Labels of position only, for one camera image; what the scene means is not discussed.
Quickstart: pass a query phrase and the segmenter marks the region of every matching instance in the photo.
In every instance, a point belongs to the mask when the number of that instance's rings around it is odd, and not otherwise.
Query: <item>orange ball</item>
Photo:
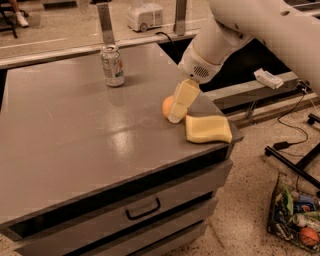
[[[299,237],[301,242],[308,246],[314,246],[319,242],[319,235],[313,228],[302,228]]]
[[[169,96],[169,97],[165,98],[165,100],[162,102],[162,113],[166,118],[169,117],[173,100],[174,100],[174,97]]]

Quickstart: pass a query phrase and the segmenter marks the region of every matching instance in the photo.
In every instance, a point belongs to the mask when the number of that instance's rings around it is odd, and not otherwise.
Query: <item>sponge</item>
[[[228,119],[224,116],[186,116],[187,140],[194,143],[223,141],[230,143],[232,133]]]

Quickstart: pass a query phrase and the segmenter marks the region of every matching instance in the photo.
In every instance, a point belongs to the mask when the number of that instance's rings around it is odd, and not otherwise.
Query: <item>gray cabinet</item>
[[[98,55],[9,71],[0,228],[21,255],[161,255],[203,234],[242,135],[187,142],[161,113],[175,64],[154,44],[122,54],[118,88]],[[204,95],[189,113],[221,115]]]

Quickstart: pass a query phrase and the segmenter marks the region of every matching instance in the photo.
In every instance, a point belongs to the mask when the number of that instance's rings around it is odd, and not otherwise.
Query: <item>soda can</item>
[[[123,64],[119,48],[114,44],[108,44],[100,51],[104,77],[106,84],[115,87],[124,83]]]

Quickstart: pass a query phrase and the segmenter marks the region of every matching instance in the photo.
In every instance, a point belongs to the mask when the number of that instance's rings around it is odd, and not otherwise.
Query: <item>gray table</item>
[[[122,50],[126,82],[99,55],[9,70],[0,115],[0,228],[99,194],[226,143],[186,141],[162,115],[183,79],[156,44]],[[200,95],[190,115],[221,114]],[[233,141],[242,139],[231,124]]]

